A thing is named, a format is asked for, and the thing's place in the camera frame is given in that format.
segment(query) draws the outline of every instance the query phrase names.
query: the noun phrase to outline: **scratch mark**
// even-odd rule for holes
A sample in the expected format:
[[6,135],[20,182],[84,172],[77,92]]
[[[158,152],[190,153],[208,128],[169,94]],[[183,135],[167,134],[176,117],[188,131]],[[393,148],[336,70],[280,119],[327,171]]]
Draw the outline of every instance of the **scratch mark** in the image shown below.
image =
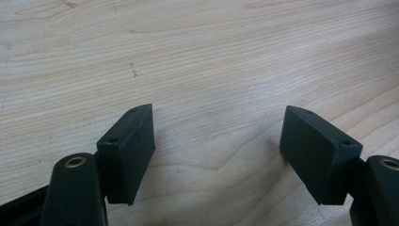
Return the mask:
[[67,5],[67,6],[70,7],[70,8],[77,8],[77,7],[79,7],[79,4],[77,4],[77,3],[70,3],[70,2],[67,2],[65,5]]
[[5,48],[6,50],[12,50],[12,42],[6,42]]
[[2,98],[1,98],[1,109],[2,110],[4,110],[4,107],[5,107],[5,104],[6,104],[6,94],[4,93],[4,92],[1,92],[1,96],[2,96]]
[[137,77],[137,72],[135,69],[133,69],[133,63],[130,63],[130,67],[132,68],[132,73],[135,77]]
[[114,3],[114,2],[112,2],[112,5],[114,5],[115,14],[118,14],[117,6],[115,6],[115,3]]

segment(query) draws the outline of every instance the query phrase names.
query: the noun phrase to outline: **wood grain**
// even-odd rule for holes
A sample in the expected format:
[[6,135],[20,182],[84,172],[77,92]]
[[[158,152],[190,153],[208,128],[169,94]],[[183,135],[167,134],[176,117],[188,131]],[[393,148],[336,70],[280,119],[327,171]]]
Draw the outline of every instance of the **wood grain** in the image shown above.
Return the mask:
[[157,150],[110,225],[350,225],[282,161],[287,105],[399,158],[395,0],[6,0],[0,44],[0,203],[146,103]]

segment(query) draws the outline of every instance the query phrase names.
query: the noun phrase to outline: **clamp jaw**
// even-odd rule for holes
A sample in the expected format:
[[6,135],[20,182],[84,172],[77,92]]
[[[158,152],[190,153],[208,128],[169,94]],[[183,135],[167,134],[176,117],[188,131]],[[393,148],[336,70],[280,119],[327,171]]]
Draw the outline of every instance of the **clamp jaw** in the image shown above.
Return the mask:
[[399,225],[399,160],[360,159],[362,145],[315,113],[287,106],[279,149],[318,204],[353,198],[352,224]]
[[128,110],[97,149],[62,158],[48,186],[0,206],[0,225],[108,225],[104,198],[132,205],[155,150],[152,105]]

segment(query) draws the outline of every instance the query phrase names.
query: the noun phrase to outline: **black bracket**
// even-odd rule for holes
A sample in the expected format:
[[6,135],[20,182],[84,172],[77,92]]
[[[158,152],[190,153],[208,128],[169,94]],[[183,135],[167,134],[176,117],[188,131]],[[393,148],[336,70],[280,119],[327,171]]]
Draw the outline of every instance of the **black bracket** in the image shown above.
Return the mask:
[[104,197],[132,205],[155,150],[152,105],[127,111],[97,149],[62,158],[48,186],[0,206],[0,225],[107,225]]
[[[107,225],[109,203],[133,204],[155,150],[152,106],[127,111],[98,152],[59,160],[49,186],[0,206],[0,225]],[[353,198],[353,225],[399,225],[399,161],[361,160],[362,145],[309,110],[287,106],[280,151],[318,204]]]
[[362,145],[315,113],[287,106],[279,145],[318,204],[353,198],[353,225],[399,225],[399,161],[361,160]]

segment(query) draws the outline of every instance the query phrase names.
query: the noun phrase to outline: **light wood surface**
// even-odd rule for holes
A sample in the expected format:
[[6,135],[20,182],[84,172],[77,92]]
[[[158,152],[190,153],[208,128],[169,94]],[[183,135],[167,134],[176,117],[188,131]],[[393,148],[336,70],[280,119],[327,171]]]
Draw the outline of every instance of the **light wood surface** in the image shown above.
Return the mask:
[[285,106],[399,158],[398,1],[0,2],[0,203],[127,109],[157,150],[117,225],[350,225],[279,154]]

